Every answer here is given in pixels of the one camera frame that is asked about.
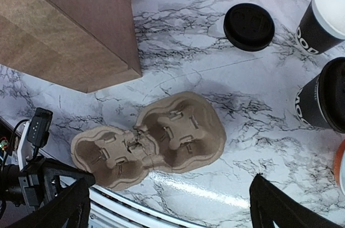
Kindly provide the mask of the brown cardboard cup carrier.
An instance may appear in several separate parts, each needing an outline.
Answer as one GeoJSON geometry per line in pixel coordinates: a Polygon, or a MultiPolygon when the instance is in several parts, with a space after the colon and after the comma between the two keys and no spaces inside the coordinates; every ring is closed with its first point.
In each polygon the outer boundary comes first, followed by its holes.
{"type": "Polygon", "coordinates": [[[97,185],[121,191],[154,170],[182,174],[209,165],[222,155],[226,139],[212,105],[182,92],[146,106],[132,130],[98,126],[79,133],[71,156],[97,185]]]}

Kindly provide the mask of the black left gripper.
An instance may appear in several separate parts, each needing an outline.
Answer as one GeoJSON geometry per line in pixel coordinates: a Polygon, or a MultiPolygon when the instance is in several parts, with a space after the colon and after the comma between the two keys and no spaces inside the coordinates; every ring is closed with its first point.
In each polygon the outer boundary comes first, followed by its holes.
{"type": "Polygon", "coordinates": [[[20,170],[17,165],[8,165],[1,174],[1,201],[13,202],[15,206],[25,205],[34,212],[48,204],[59,194],[59,177],[79,180],[84,178],[87,186],[95,184],[95,177],[52,158],[42,163],[30,163],[20,170]]]}

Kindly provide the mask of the brown paper bag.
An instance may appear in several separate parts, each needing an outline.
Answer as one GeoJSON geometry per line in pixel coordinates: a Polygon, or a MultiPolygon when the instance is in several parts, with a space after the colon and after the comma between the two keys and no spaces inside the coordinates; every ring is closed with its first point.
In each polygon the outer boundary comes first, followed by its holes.
{"type": "Polygon", "coordinates": [[[1,0],[1,64],[83,93],[138,79],[131,0],[1,0]]]}

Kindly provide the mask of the black paper coffee cup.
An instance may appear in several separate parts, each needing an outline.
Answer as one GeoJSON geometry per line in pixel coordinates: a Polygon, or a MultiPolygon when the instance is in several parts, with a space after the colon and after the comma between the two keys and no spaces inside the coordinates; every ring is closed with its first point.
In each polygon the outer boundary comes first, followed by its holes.
{"type": "Polygon", "coordinates": [[[319,100],[319,77],[304,85],[295,97],[295,110],[299,120],[309,126],[330,129],[320,105],[319,100]]]}

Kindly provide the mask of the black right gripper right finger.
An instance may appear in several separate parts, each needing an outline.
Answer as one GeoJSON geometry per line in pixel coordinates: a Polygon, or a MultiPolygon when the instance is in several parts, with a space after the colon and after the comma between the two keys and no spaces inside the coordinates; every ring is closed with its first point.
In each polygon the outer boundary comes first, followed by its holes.
{"type": "Polygon", "coordinates": [[[294,201],[260,174],[249,192],[253,227],[340,227],[294,201]]]}

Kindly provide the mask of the black plastic cup lid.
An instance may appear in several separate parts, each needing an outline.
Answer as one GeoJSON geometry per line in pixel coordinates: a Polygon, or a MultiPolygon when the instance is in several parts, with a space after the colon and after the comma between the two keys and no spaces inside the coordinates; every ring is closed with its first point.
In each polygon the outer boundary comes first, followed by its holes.
{"type": "Polygon", "coordinates": [[[331,129],[344,134],[344,57],[329,61],[322,69],[319,103],[331,129]]]}

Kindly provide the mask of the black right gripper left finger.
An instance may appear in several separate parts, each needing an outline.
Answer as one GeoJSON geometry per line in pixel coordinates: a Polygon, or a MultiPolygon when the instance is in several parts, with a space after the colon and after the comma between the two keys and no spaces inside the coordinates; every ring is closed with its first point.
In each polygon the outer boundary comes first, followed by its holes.
{"type": "Polygon", "coordinates": [[[88,227],[90,210],[89,186],[81,178],[45,206],[9,227],[88,227]]]}

